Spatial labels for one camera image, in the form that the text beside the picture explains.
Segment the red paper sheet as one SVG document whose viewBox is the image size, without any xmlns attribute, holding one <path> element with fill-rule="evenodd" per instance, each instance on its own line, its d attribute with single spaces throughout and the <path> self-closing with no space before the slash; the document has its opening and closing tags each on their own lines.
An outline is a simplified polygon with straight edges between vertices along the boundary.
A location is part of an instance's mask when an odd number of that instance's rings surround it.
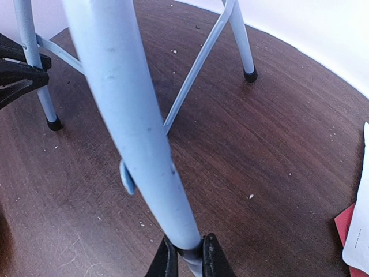
<svg viewBox="0 0 369 277">
<path fill-rule="evenodd" d="M 355 208 L 355 203 L 353 203 L 347 209 L 342 211 L 342 213 L 337 215 L 334 219 L 336 229 L 338 231 L 338 235 L 339 235 L 340 241 L 343 246 L 345 246 L 345 242 L 346 242 L 349 227 L 351 224 L 354 208 Z M 357 268 L 354 268 L 351 266 L 348 266 L 348 268 L 349 268 L 350 277 L 368 277 L 368 274 L 366 274 L 365 272 Z"/>
</svg>

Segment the white sheet music page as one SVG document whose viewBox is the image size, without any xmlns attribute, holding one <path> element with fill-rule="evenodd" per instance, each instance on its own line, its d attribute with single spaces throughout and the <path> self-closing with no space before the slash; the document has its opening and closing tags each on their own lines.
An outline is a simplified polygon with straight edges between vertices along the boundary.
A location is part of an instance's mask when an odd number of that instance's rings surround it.
<svg viewBox="0 0 369 277">
<path fill-rule="evenodd" d="M 362 174 L 342 257 L 347 265 L 368 273 L 368 122 L 364 124 Z"/>
</svg>

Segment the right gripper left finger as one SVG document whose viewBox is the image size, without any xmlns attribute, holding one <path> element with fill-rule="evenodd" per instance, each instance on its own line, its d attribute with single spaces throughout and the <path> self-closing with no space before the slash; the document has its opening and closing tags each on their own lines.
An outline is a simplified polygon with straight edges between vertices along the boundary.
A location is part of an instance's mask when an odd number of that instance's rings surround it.
<svg viewBox="0 0 369 277">
<path fill-rule="evenodd" d="M 145 277 L 178 277 L 178 252 L 165 235 Z"/>
</svg>

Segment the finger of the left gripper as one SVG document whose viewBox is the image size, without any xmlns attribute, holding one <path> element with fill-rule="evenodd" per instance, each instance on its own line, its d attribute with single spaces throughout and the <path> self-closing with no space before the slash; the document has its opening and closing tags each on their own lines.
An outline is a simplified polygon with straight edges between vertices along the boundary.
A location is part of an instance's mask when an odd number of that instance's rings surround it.
<svg viewBox="0 0 369 277">
<path fill-rule="evenodd" d="M 1 109 L 28 92 L 44 87 L 48 74 L 38 68 L 15 62 L 1 62 Z"/>
<path fill-rule="evenodd" d="M 9 39 L 3 34 L 0 34 L 0 57 L 8 58 L 26 63 L 23 47 L 15 41 Z M 49 56 L 40 54 L 40 60 L 43 69 L 50 69 L 52 67 L 52 60 Z"/>
</svg>

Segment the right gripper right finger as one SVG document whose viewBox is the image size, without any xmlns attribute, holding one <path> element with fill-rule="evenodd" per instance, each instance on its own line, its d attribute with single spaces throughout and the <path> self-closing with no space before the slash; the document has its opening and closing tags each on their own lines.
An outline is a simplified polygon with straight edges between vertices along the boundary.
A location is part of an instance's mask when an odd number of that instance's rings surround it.
<svg viewBox="0 0 369 277">
<path fill-rule="evenodd" d="M 236 277 L 215 234 L 202 239 L 202 276 Z"/>
</svg>

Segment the light blue music stand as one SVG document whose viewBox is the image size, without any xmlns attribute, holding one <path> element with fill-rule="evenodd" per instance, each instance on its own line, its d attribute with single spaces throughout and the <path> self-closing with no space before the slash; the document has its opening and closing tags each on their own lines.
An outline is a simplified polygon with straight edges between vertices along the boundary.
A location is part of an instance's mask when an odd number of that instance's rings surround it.
<svg viewBox="0 0 369 277">
<path fill-rule="evenodd" d="M 78 58 L 37 36 L 30 1 L 14 1 L 28 64 L 41 67 L 39 47 L 52 51 L 87 79 L 100 115 L 121 156 L 120 172 L 129 193 L 139 190 L 164 234 L 195 276 L 202 276 L 202 239 L 167 134 L 206 58 L 230 24 L 246 81 L 258 75 L 237 1 L 223 11 L 197 55 L 168 115 L 162 118 L 132 1 L 64 1 Z"/>
</svg>

